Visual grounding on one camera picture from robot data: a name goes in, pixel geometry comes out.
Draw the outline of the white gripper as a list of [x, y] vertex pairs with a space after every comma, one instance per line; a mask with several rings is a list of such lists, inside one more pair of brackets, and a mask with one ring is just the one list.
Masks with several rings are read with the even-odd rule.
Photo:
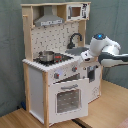
[[86, 63], [90, 63], [90, 62], [94, 62], [97, 60], [96, 57], [92, 56], [89, 51], [84, 51], [81, 53], [81, 58], [84, 62]]

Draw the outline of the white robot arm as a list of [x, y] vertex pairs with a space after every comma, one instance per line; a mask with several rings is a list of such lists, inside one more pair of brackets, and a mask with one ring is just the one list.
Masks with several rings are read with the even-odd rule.
[[128, 65], [128, 54], [119, 54], [121, 46], [102, 33], [95, 34], [88, 50], [81, 53], [84, 62], [98, 62], [104, 67]]

